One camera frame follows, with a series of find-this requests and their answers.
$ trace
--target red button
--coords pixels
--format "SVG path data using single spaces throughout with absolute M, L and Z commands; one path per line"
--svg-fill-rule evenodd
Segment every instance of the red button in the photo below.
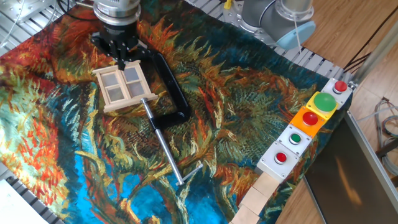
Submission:
M 318 123 L 318 116 L 313 112 L 306 112 L 303 115 L 304 124 L 308 126 L 313 126 Z
M 343 81 L 337 81 L 335 83 L 335 87 L 333 88 L 333 90 L 336 93 L 340 94 L 340 93 L 342 93 L 342 92 L 347 90 L 347 84 L 345 82 L 343 82 Z
M 275 156 L 275 161 L 278 164 L 282 164 L 282 163 L 286 162 L 286 155 L 282 152 L 278 152 Z

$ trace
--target wooden window frame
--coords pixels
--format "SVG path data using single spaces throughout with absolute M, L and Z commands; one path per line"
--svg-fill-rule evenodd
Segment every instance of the wooden window frame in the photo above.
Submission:
M 150 91 L 150 88 L 144 76 L 144 72 L 142 71 L 139 63 L 140 61 L 136 60 L 135 62 L 129 62 L 126 64 L 125 69 L 135 68 L 138 74 L 138 80 L 133 80 L 130 82 L 127 82 L 126 76 L 124 75 L 124 71 L 119 70 L 117 65 L 106 68 L 100 68 L 93 71 L 93 73 L 95 73 L 97 76 L 99 87 L 101 88 L 102 96 L 105 101 L 105 107 L 104 107 L 105 113 L 138 104 L 140 103 L 140 100 L 144 97 L 147 98 L 148 100 L 157 99 L 158 96 Z M 114 76 L 118 81 L 118 84 L 105 86 L 102 77 L 110 74 L 114 74 Z M 127 85 L 131 83 L 140 83 L 142 89 L 144 90 L 144 94 L 139 96 L 131 96 L 130 90 L 127 87 Z M 117 87 L 120 87 L 124 99 L 111 101 L 108 90 Z

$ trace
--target orange button housing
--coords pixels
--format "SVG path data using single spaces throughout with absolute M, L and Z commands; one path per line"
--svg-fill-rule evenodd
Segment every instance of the orange button housing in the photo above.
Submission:
M 305 106 L 301 107 L 301 109 L 294 116 L 294 118 L 292 119 L 290 124 L 295 126 L 296 128 L 299 128 L 301 131 L 303 131 L 305 134 L 307 134 L 311 138 L 314 138 L 315 135 L 318 133 L 319 129 L 321 129 L 322 126 L 326 123 L 326 121 L 325 121 L 325 119 L 323 119 L 319 115 L 317 115 L 318 122 L 316 124 L 314 124 L 314 125 L 305 124 L 303 121 L 303 115 L 309 111 L 310 110 L 308 108 L 306 108 Z

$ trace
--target painted tapestry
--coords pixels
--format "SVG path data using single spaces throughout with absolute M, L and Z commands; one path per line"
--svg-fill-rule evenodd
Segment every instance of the painted tapestry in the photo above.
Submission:
M 259 158 L 327 79 L 183 1 L 141 4 L 140 39 L 164 55 L 192 108 L 164 136 L 184 175 L 204 167 L 177 187 L 142 105 L 103 113 L 92 71 L 114 62 L 90 42 L 101 24 L 68 16 L 0 58 L 1 162 L 65 223 L 228 223 Z M 141 66 L 159 95 L 152 110 L 173 111 L 153 66 Z M 275 223 L 342 118 L 314 138 L 262 223 Z

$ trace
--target small wooden window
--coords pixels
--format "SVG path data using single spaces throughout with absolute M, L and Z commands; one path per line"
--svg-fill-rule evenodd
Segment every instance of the small wooden window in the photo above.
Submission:
M 144 97 L 154 100 L 157 95 L 150 92 L 140 61 L 130 62 L 124 71 L 118 66 L 94 70 L 104 97 L 104 112 L 109 112 L 140 103 Z

